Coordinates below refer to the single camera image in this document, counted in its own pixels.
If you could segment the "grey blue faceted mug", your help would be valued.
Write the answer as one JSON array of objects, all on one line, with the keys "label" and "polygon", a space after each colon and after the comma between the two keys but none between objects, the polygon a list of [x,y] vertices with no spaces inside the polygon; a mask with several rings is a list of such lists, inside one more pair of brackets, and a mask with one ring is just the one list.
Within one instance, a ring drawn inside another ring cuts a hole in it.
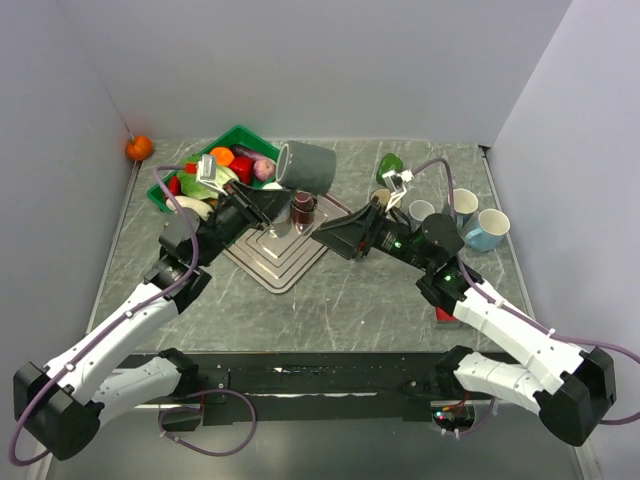
[{"label": "grey blue faceted mug", "polygon": [[408,207],[408,217],[412,231],[418,230],[423,221],[435,212],[434,206],[426,200],[415,200]]}]

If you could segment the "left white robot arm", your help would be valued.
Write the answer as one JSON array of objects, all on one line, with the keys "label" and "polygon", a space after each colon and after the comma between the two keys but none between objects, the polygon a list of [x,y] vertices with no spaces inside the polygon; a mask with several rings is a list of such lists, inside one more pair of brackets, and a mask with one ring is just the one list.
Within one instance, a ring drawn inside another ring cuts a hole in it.
[{"label": "left white robot arm", "polygon": [[113,371],[146,336],[195,301],[211,279],[205,267],[247,230],[272,224],[292,197],[290,190],[229,181],[217,207],[204,216],[176,203],[165,217],[158,260],[124,303],[44,366],[28,362],[14,374],[16,430],[31,434],[45,455],[67,460],[110,420],[148,400],[191,399],[198,368],[176,349],[128,372]]}]

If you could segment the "light blue white-bottom mug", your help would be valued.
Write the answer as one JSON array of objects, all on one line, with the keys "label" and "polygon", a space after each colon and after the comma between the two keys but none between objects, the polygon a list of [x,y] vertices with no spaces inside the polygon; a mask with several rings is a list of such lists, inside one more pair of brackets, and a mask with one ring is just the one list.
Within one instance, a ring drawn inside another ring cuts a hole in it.
[{"label": "light blue white-bottom mug", "polygon": [[277,182],[270,182],[262,187],[263,190],[276,191],[283,190],[283,187]]}]

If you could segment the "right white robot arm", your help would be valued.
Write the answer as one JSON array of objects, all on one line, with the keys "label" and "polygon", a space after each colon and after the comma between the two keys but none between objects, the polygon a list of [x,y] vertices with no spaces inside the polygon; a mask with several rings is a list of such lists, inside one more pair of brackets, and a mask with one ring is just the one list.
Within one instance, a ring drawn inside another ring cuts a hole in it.
[{"label": "right white robot arm", "polygon": [[392,221],[376,201],[323,223],[313,239],[352,260],[377,249],[423,275],[421,295],[461,323],[493,341],[513,364],[455,347],[440,362],[437,387],[448,398],[466,391],[491,395],[538,416],[558,439],[581,446],[616,400],[614,361],[599,347],[586,351],[563,341],[506,301],[486,280],[467,269],[458,253],[464,242],[454,220],[427,216],[412,231]]}]

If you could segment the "light blue faceted mug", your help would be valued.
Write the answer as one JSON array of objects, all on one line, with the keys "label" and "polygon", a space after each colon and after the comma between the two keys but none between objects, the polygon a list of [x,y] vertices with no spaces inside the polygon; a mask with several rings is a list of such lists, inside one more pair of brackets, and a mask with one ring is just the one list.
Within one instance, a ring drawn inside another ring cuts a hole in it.
[{"label": "light blue faceted mug", "polygon": [[485,209],[470,219],[462,230],[465,244],[476,252],[493,250],[509,233],[509,217],[497,209]]}]

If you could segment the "white mug blue text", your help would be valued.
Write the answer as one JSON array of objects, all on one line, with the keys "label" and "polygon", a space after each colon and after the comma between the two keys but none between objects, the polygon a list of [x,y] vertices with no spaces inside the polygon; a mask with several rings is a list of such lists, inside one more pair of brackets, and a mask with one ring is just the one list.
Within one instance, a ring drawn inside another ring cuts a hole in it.
[{"label": "white mug blue text", "polygon": [[462,230],[478,208],[479,200],[473,192],[464,188],[454,188],[453,196],[447,197],[443,213],[454,214],[456,229]]}]

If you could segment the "cream mug black handle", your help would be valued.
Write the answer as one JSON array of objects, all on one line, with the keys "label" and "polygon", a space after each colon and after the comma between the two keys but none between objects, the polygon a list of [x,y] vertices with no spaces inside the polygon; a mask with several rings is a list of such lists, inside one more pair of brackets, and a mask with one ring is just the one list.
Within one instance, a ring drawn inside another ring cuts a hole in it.
[{"label": "cream mug black handle", "polygon": [[374,190],[369,196],[369,201],[374,202],[384,215],[387,215],[390,208],[393,207],[392,193],[387,188]]}]

